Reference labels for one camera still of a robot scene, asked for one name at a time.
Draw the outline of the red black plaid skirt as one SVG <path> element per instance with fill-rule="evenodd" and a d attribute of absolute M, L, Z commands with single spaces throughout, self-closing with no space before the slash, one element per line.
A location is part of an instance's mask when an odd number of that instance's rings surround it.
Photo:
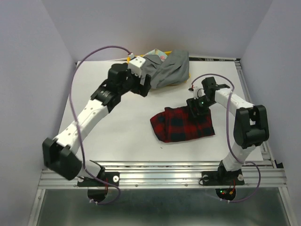
<path fill-rule="evenodd" d="M 199 118 L 190 115 L 188 106 L 166 107 L 150 118 L 153 132 L 164 143 L 183 142 L 215 135 L 211 113 Z"/>

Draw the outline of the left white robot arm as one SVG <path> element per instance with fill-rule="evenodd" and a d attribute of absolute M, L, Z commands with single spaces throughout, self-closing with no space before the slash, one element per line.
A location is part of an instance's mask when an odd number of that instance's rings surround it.
<path fill-rule="evenodd" d="M 128 63 L 113 64 L 108 77 L 91 95 L 74 121 L 54 138 L 42 143 L 44 164 L 67 180 L 88 178 L 95 186 L 106 182 L 105 168 L 93 161 L 80 160 L 76 153 L 83 150 L 83 140 L 100 120 L 106 117 L 127 92 L 147 96 L 151 76 L 143 73 L 145 59 L 135 57 Z"/>

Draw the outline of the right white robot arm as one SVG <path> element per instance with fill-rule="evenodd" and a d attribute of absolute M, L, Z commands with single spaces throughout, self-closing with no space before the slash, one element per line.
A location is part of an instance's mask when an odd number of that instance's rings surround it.
<path fill-rule="evenodd" d="M 234 143 L 228 144 L 229 153 L 221 160 L 215 171 L 202 171 L 199 183 L 202 186 L 244 185 L 242 166 L 248 164 L 250 153 L 269 138 L 267 110 L 263 105 L 254 105 L 234 94 L 234 84 L 217 84 L 217 74 L 202 75 L 202 88 L 193 84 L 189 91 L 193 97 L 186 103 L 193 119 L 200 119 L 209 112 L 210 106 L 220 104 L 226 108 L 226 124 L 229 115 L 235 118 Z"/>

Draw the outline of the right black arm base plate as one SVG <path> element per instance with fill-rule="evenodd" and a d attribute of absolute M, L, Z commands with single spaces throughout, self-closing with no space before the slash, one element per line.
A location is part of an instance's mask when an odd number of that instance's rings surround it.
<path fill-rule="evenodd" d="M 230 185 L 242 186 L 245 184 L 241 170 L 234 172 L 202 171 L 198 183 L 201 186 L 219 187 Z"/>

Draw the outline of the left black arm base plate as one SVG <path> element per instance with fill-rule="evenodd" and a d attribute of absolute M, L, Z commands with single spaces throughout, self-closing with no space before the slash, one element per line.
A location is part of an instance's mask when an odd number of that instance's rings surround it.
<path fill-rule="evenodd" d="M 86 168 L 98 179 L 111 185 L 119 186 L 120 173 L 118 171 L 106 171 L 104 166 L 101 166 L 98 162 L 92 160 L 86 162 Z M 78 174 L 78 187 L 108 187 L 111 185 L 95 180 L 87 174 L 84 169 L 81 169 Z"/>

